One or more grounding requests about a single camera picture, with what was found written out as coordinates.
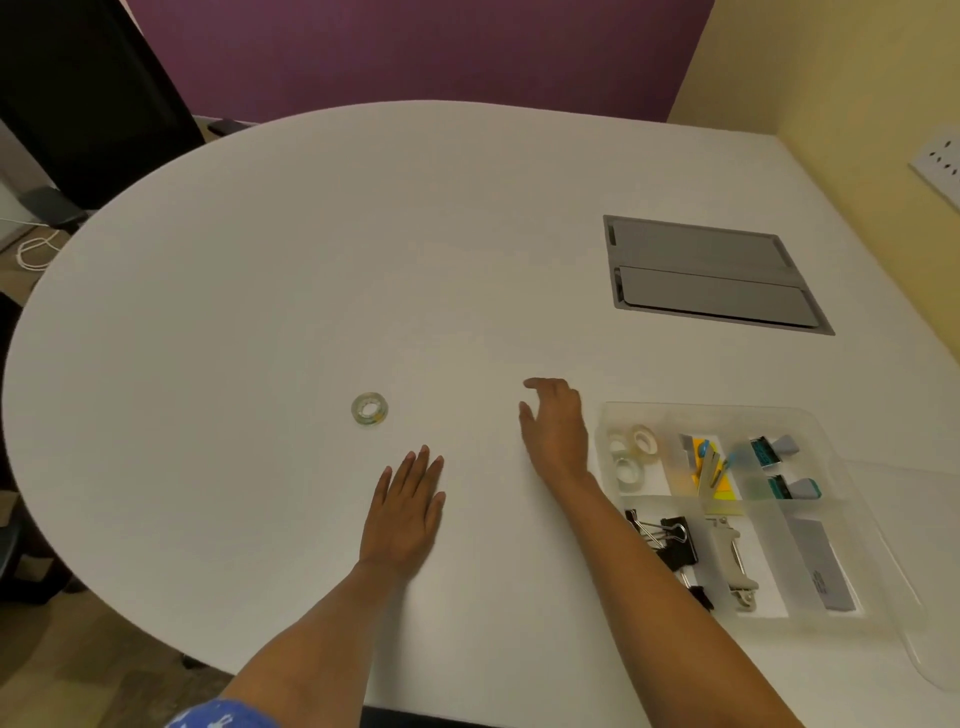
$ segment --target forearm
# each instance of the forearm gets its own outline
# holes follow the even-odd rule
[[[381,618],[400,584],[357,564],[295,624],[266,644],[224,690],[281,728],[356,728]]]
[[[736,642],[607,500],[592,475],[554,491],[654,725],[800,725]]]

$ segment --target tape roll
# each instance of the tape roll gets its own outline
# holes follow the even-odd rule
[[[636,493],[643,487],[643,468],[634,458],[621,455],[613,462],[620,493]]]
[[[660,447],[657,435],[650,427],[637,425],[630,430],[630,443],[633,445],[641,463],[655,463],[660,460]]]
[[[353,419],[360,425],[370,426],[382,423],[387,416],[387,401],[376,392],[364,392],[350,406]]]
[[[631,445],[630,435],[618,429],[607,432],[607,443],[610,447],[610,455],[614,460],[621,457],[630,457],[635,449]]]

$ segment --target white cable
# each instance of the white cable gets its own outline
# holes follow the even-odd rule
[[[54,231],[54,234],[50,237],[32,237],[30,240],[24,240],[18,246],[16,246],[16,262],[23,268],[25,271],[31,271],[32,273],[42,273],[50,265],[50,262],[46,263],[28,263],[23,259],[23,254],[28,253],[29,251],[34,251],[37,248],[52,248],[54,251],[59,253],[63,248],[58,248],[56,245],[51,243],[57,235],[60,234],[60,231]]]

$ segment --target finger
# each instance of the finger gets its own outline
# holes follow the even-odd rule
[[[390,485],[390,490],[387,491],[387,497],[396,496],[400,490],[403,488],[403,481],[407,479],[407,474],[410,472],[410,468],[414,464],[414,452],[410,450],[407,453],[407,456],[403,458],[403,462],[400,463],[400,467],[396,469],[396,475],[394,475],[394,482]]]
[[[437,492],[437,483],[440,482],[440,473],[443,471],[444,458],[441,455],[426,469],[423,480],[421,480],[420,485],[417,486],[417,492],[414,494],[414,498],[422,505],[423,510],[421,512],[424,514],[426,513],[430,499],[433,497],[433,494]]]
[[[527,389],[536,389],[540,400],[552,396],[557,390],[553,386],[553,381],[544,379],[542,376],[534,376],[531,379],[524,379],[523,386]]]
[[[432,542],[437,538],[437,531],[440,530],[440,516],[444,512],[444,503],[446,502],[446,493],[440,491],[433,499],[430,501],[430,505],[426,509],[426,519],[424,525],[426,526],[426,532],[430,537]]]
[[[387,497],[387,489],[390,487],[390,475],[393,471],[394,469],[388,465],[380,479],[376,481],[376,488],[373,489],[373,502],[370,504],[371,509],[383,505],[383,501]]]
[[[530,425],[532,425],[536,420],[534,420],[534,411],[530,409],[530,405],[525,401],[520,403],[520,433],[523,435],[524,440],[527,437],[527,432],[530,430]]]
[[[407,479],[400,488],[402,494],[412,497],[413,494],[417,492],[417,486],[420,485],[420,481],[423,479],[423,474],[426,472],[426,465],[429,461],[430,448],[424,445],[420,448],[420,454],[417,455],[413,468],[410,469],[410,472],[407,474]]]

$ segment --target blue sleeve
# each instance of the blue sleeve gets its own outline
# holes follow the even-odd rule
[[[279,728],[262,713],[236,700],[211,700],[184,711],[167,728]]]

